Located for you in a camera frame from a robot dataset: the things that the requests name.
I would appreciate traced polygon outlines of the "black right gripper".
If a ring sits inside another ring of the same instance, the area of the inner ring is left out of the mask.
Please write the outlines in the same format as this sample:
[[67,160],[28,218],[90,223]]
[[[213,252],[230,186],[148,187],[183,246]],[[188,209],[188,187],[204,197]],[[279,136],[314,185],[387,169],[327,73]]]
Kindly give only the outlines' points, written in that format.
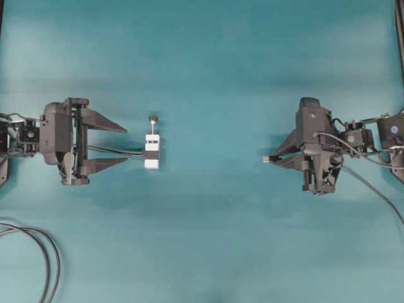
[[301,98],[296,113],[296,130],[273,153],[273,156],[279,157],[300,149],[302,154],[276,158],[273,164],[284,169],[303,171],[302,190],[316,195],[335,192],[343,163],[342,150],[337,146],[337,133],[331,118],[331,111],[322,107],[318,99]]

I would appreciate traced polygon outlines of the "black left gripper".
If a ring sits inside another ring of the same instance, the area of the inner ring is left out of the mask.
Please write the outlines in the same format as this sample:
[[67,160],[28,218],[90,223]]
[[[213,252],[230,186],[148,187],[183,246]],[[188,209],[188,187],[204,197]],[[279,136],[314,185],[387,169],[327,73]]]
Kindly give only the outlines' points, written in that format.
[[[74,109],[86,107],[89,100],[86,98],[67,98],[63,102],[53,102],[45,106],[40,125],[40,153],[45,163],[55,165],[64,185],[87,185],[87,177],[77,176],[72,164],[74,152],[73,118]],[[89,129],[126,133],[122,126],[109,120],[97,111],[82,108],[82,123]],[[81,166],[82,174],[95,174],[111,166],[123,163],[128,158],[94,158],[85,159]]]

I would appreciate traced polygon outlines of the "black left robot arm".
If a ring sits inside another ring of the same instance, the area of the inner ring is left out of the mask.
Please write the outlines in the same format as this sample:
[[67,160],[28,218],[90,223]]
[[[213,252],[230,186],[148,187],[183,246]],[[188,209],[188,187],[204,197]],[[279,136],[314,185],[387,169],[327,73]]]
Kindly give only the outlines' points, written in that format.
[[89,109],[86,98],[67,98],[45,106],[38,118],[1,114],[1,183],[8,180],[9,161],[41,154],[55,165],[67,186],[89,184],[89,175],[125,162],[125,158],[88,157],[88,130],[126,133],[126,129]]

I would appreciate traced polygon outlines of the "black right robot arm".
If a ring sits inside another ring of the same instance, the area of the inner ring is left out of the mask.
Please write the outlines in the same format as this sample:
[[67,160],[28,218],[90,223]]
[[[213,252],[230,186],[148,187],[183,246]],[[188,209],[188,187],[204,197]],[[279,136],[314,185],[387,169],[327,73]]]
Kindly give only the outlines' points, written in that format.
[[295,129],[263,162],[301,171],[303,191],[323,195],[335,192],[344,155],[370,160],[388,154],[375,163],[403,180],[403,113],[381,115],[343,123],[339,131],[331,111],[319,100],[304,97],[295,115]]

